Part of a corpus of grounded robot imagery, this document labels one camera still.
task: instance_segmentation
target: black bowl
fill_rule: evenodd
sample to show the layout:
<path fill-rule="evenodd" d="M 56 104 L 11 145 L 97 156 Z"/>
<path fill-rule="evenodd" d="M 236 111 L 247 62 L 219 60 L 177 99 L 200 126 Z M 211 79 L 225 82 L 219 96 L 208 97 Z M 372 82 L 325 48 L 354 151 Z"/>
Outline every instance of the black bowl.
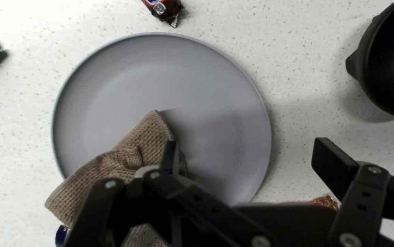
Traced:
<path fill-rule="evenodd" d="M 394 4 L 373 18 L 346 68 L 375 104 L 394 115 Z"/>

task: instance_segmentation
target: plate rim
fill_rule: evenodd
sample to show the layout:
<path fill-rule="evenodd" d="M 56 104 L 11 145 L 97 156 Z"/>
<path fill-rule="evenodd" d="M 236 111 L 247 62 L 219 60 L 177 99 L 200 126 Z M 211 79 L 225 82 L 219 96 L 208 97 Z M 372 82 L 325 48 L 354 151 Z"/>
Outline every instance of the plate rim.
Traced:
<path fill-rule="evenodd" d="M 184 36 L 184 34 L 177 34 L 177 33 L 160 33 L 160 31 L 148 31 L 148 33 L 138 33 L 138 34 L 130 34 L 130 36 L 125 36 L 125 37 L 121 37 L 115 41 L 111 41 L 108 44 L 104 44 L 96 49 L 93 49 L 92 53 L 86 55 L 84 59 L 81 59 L 81 62 L 78 64 L 74 66 L 74 70 L 70 71 L 70 74 L 67 75 L 67 78 L 64 79 L 63 85 L 59 88 L 59 92 L 56 95 L 56 100 L 55 100 L 55 104 L 52 107 L 52 119 L 51 119 L 51 145 L 52 145 L 52 155 L 53 155 L 53 160 L 56 162 L 56 166 L 57 166 L 57 171 L 59 174 L 62 175 L 63 180 L 66 180 L 68 177 L 68 174 L 66 174 L 66 171 L 62 169 L 62 164 L 60 164 L 60 158 L 57 156 L 56 154 L 56 118 L 57 118 L 57 111 L 60 108 L 60 99 L 63 96 L 63 93 L 66 92 L 70 81 L 73 79 L 73 77 L 75 75 L 77 71 L 81 70 L 81 67 L 84 64 L 86 64 L 90 59 L 93 59 L 95 56 L 100 55 L 100 52 L 106 51 L 106 49 L 110 49 L 111 46 L 114 45 L 118 45 L 121 42 L 125 42 L 125 41 L 129 41 L 129 40 L 133 40 L 133 38 L 149 38 L 149 37 L 171 37 L 171 38 L 180 38 L 180 40 L 185 40 L 185 41 L 189 41 L 189 42 L 195 42 L 195 44 L 199 44 L 202 46 L 206 46 L 208 49 L 211 49 L 213 52 L 215 52 L 217 55 L 219 55 L 221 57 L 224 57 L 226 62 L 229 62 L 233 67 L 236 67 L 239 70 L 239 73 L 243 74 L 243 77 L 246 78 L 246 81 L 248 81 L 248 84 L 251 85 L 254 93 L 257 95 L 259 103 L 261 103 L 261 107 L 262 110 L 266 112 L 265 114 L 265 125 L 268 126 L 268 144 L 269 144 L 269 151 L 268 151 L 268 160 L 266 160 L 266 166 L 265 166 L 265 174 L 262 175 L 262 178 L 257 182 L 255 188 L 252 188 L 252 195 L 250 195 L 250 197 L 247 197 L 248 202 L 252 202 L 252 199 L 257 196 L 257 193 L 261 191 L 266 177 L 268 177 L 268 173 L 269 173 L 269 166 L 272 164 L 272 160 L 273 160 L 273 127 L 272 127 L 272 122 L 270 122 L 270 118 L 269 118 L 269 105 L 266 104 L 265 99 L 263 99 L 263 95 L 261 93 L 257 82 L 251 78 L 251 75 L 241 67 L 239 66 L 239 63 L 232 59 L 230 56 L 228 56 L 226 53 L 221 52 L 218 48 L 207 44 L 206 41 L 202 41 L 199 38 L 195 38 L 195 37 L 189 37 L 189 36 Z"/>

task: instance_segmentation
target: white countertop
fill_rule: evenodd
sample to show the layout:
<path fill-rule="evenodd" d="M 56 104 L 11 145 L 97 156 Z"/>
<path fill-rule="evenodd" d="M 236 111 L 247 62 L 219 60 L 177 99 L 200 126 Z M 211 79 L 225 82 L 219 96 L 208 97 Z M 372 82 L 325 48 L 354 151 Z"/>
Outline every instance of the white countertop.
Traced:
<path fill-rule="evenodd" d="M 53 245 L 59 222 L 44 202 L 62 181 L 51 144 L 56 95 L 82 59 L 130 34 L 203 40 L 255 79 L 276 145 L 258 202 L 328 192 L 310 169 L 317 136 L 394 173 L 394 118 L 372 105 L 344 70 L 386 1 L 184 0 L 189 15 L 171 29 L 140 0 L 0 0 L 0 42 L 9 53 L 0 66 L 0 247 Z M 383 232 L 394 239 L 392 223 Z"/>

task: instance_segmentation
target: screw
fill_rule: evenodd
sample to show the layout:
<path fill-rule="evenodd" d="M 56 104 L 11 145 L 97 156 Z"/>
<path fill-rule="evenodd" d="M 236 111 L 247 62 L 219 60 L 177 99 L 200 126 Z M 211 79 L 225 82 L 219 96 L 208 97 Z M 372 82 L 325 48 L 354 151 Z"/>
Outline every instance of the screw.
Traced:
<path fill-rule="evenodd" d="M 117 185 L 117 181 L 115 181 L 115 180 L 111 180 L 111 181 L 107 181 L 107 182 L 104 184 L 104 188 L 111 189 L 111 188 L 114 188 L 115 185 Z"/>
<path fill-rule="evenodd" d="M 159 171 L 152 171 L 152 173 L 149 174 L 149 177 L 151 177 L 152 180 L 156 180 L 158 177 L 160 177 L 160 173 L 159 173 Z"/>
<path fill-rule="evenodd" d="M 353 233 L 342 233 L 339 243 L 342 243 L 343 247 L 361 247 L 361 240 Z"/>
<path fill-rule="evenodd" d="M 252 247 L 270 247 L 270 241 L 266 236 L 255 236 L 251 240 Z"/>
<path fill-rule="evenodd" d="M 380 167 L 376 167 L 376 166 L 369 166 L 369 171 L 373 174 L 383 174 L 383 170 Z"/>

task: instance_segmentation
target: brown cloth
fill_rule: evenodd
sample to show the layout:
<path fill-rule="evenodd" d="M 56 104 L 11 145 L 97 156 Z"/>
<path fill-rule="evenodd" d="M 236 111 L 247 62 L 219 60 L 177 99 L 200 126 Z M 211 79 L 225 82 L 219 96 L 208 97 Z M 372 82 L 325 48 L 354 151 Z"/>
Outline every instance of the brown cloth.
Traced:
<path fill-rule="evenodd" d="M 88 162 L 64 180 L 46 199 L 45 207 L 67 228 L 73 228 L 92 185 L 103 178 L 118 177 L 129 182 L 141 166 L 158 164 L 169 140 L 173 140 L 166 122 L 156 111 L 143 121 L 110 152 Z M 125 245 L 162 245 L 147 225 L 133 228 Z"/>

